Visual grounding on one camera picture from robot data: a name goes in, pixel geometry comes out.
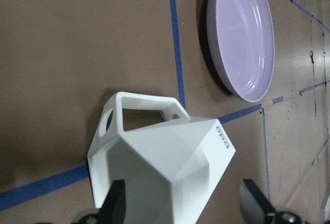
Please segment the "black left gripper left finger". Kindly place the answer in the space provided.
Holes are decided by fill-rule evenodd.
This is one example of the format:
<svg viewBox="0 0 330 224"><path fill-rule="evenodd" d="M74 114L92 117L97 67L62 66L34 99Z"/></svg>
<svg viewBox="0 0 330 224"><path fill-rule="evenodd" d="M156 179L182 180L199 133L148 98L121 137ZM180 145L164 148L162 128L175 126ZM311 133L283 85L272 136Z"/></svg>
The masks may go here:
<svg viewBox="0 0 330 224"><path fill-rule="evenodd" d="M124 180L114 180L98 212L97 223L124 223L126 191Z"/></svg>

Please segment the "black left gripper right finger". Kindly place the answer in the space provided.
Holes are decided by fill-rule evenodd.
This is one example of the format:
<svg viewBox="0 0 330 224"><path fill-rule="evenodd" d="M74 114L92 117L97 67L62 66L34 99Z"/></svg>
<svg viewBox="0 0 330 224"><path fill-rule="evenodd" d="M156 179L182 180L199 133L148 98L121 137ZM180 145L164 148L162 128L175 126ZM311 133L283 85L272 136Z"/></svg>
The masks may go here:
<svg viewBox="0 0 330 224"><path fill-rule="evenodd" d="M245 223L272 223L276 210L252 179L240 182L240 212Z"/></svg>

